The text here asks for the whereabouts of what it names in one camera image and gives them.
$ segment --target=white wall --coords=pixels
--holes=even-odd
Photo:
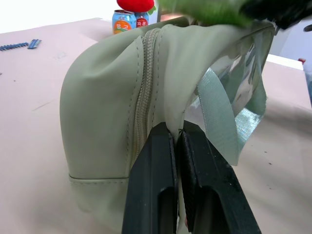
[[[278,32],[270,54],[294,60],[304,58],[312,65],[312,32],[303,31],[309,24],[312,24],[312,19],[301,21],[286,31]]]
[[[112,20],[116,0],[8,0],[0,4],[0,33],[91,18]],[[150,17],[157,20],[157,12]]]

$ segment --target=red toy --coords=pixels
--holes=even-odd
[[[125,11],[136,13],[148,12],[154,7],[154,0],[117,0],[117,3]]]

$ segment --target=soda can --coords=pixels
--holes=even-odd
[[[136,16],[136,27],[144,27],[148,25],[149,16],[147,12],[135,13]]]
[[[113,33],[118,34],[136,28],[137,19],[130,11],[116,10],[113,15]]]

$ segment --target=blue connector strip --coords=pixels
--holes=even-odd
[[[24,46],[28,46],[29,44],[27,42],[24,43],[19,43],[19,44],[13,44],[13,45],[3,45],[0,46],[0,51],[5,51],[5,50],[11,50],[11,49],[16,49]]]
[[[33,39],[27,49],[30,49],[30,50],[36,49],[39,46],[40,42],[41,40],[39,39]]]

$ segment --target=backpack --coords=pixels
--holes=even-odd
[[[79,207],[121,233],[131,167],[161,122],[175,140],[185,119],[198,122],[237,165],[265,112],[261,72],[273,36],[267,22],[203,27],[178,18],[113,35],[83,52],[60,97],[69,180]],[[198,109],[200,115],[192,111]]]

